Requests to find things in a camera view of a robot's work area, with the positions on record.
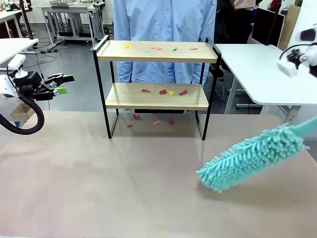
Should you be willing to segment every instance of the cardboard box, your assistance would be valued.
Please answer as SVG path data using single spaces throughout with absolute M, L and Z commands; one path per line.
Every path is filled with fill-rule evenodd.
M 282 51 L 286 50 L 292 37 L 300 10 L 301 8 L 299 6 L 290 5 L 289 7 L 278 45 L 278 48 Z
M 27 121 L 33 114 L 34 110 L 24 103 L 20 103 L 11 112 L 11 117 L 13 121 Z

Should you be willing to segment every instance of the microfiber duster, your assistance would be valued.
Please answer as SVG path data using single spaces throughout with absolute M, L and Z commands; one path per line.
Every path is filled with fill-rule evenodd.
M 246 139 L 215 157 L 197 171 L 202 183 L 217 192 L 229 189 L 248 177 L 309 149 L 304 137 L 317 131 L 317 117 L 300 125 L 285 124 L 262 135 Z

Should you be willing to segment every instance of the shelf board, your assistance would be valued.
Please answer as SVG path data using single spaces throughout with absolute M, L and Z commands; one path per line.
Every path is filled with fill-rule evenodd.
M 174 91 L 160 95 L 159 91 Z M 178 93 L 187 90 L 187 94 Z M 146 83 L 114 83 L 106 99 L 109 109 L 165 109 L 165 110 L 200 110 L 207 111 L 208 101 L 200 84 L 146 84 Z
M 97 56 L 103 61 L 216 63 L 217 60 L 210 45 L 203 42 L 107 41 Z

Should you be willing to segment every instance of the white desk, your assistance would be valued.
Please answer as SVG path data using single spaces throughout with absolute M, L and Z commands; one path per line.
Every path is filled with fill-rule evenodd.
M 11 19 L 14 19 L 14 23 L 15 23 L 16 30 L 18 31 L 18 35 L 19 35 L 20 38 L 22 38 L 21 30 L 20 30 L 18 21 L 16 19 L 16 14 L 18 14 L 20 12 L 22 12 L 22 11 L 21 10 L 16 10 L 16 11 L 1 11 L 0 12 L 0 23 L 3 23 L 3 22 L 5 23 L 6 30 L 8 31 L 8 35 L 9 35 L 10 38 L 12 36 L 10 34 L 10 29 L 9 29 L 7 21 L 9 21 Z
M 316 238 L 317 164 L 306 151 L 222 193 L 196 174 L 280 125 L 275 116 L 211 115 L 202 141 L 193 114 L 121 113 L 112 140 L 101 113 L 44 114 L 39 132 L 0 151 L 5 237 Z
M 0 64 L 37 43 L 38 39 L 7 38 L 0 39 Z
M 269 105 L 291 106 L 286 121 L 292 121 L 301 106 L 317 105 L 317 79 L 307 77 L 289 78 L 282 73 L 276 62 L 282 51 L 265 45 L 217 45 L 235 76 L 225 114 L 230 113 L 237 81 L 246 90 L 252 101 L 264 105 L 262 114 Z

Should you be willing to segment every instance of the gray table surface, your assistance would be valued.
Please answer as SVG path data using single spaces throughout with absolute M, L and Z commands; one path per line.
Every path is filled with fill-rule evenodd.
M 212 115 L 206 141 L 194 115 L 121 114 L 112 140 L 99 113 L 45 118 L 41 131 L 15 136 L 0 152 L 1 235 L 316 237 L 317 166 L 307 152 L 223 193 L 203 187 L 195 173 L 281 124 L 274 116 Z

